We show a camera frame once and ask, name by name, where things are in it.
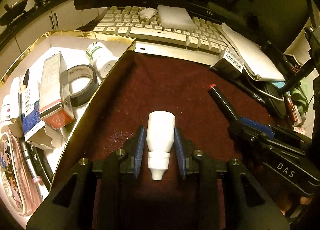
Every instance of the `pencil case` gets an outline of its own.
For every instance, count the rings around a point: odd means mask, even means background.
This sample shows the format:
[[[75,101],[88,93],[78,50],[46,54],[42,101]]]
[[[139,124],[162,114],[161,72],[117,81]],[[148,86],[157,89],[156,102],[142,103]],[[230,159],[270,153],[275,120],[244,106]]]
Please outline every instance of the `pencil case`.
[[[31,215],[41,200],[26,167],[19,142],[7,132],[0,136],[0,172],[11,206],[21,216]]]

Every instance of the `white cable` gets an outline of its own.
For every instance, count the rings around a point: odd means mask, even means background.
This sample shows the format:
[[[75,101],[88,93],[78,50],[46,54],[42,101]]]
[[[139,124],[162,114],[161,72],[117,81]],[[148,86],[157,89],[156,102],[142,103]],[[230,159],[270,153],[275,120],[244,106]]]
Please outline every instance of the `white cable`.
[[[277,98],[277,97],[275,97],[275,96],[273,96],[273,95],[271,95],[271,94],[268,94],[268,93],[266,93],[266,92],[264,92],[264,91],[262,91],[262,90],[258,89],[257,87],[255,87],[255,86],[250,82],[250,80],[249,80],[249,78],[248,78],[248,77],[247,77],[247,80],[248,80],[249,84],[250,84],[253,88],[255,88],[257,91],[259,91],[260,93],[263,93],[263,94],[265,94],[266,96],[268,96],[268,97],[270,97],[270,98],[272,98],[272,99],[275,99],[275,100],[278,100],[278,101],[281,101],[281,102],[283,102],[283,101],[284,101],[283,96],[282,96],[282,99]]]

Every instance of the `screw head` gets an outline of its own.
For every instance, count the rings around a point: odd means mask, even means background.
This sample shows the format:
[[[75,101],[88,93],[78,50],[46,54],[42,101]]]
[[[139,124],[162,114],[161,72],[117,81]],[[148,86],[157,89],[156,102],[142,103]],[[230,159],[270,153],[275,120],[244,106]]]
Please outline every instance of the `screw head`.
[[[116,154],[118,156],[123,156],[125,154],[125,149],[120,148],[120,149],[116,150]]]
[[[86,157],[83,157],[81,159],[79,159],[79,164],[80,165],[87,165],[89,162],[89,160]]]
[[[237,158],[233,158],[230,160],[231,165],[238,166],[240,164],[240,161]]]
[[[201,149],[196,149],[194,152],[193,152],[196,156],[202,156],[203,155],[203,151]]]

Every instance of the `crumpled white paper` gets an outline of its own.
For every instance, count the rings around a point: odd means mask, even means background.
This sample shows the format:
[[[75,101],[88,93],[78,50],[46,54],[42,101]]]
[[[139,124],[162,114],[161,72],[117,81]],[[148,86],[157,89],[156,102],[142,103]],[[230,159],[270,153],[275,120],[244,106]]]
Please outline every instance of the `crumpled white paper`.
[[[154,8],[145,8],[139,12],[140,18],[144,21],[149,21],[150,18],[155,15],[158,12],[158,10]]]

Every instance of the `green cloth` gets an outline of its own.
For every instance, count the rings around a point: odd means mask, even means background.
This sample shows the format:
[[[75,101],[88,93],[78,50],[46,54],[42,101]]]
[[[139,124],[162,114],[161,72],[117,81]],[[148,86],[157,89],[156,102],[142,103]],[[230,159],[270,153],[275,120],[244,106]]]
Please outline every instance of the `green cloth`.
[[[294,88],[291,90],[291,99],[298,107],[300,114],[306,113],[308,111],[308,99],[307,99],[308,85],[306,82],[301,81],[299,88]]]

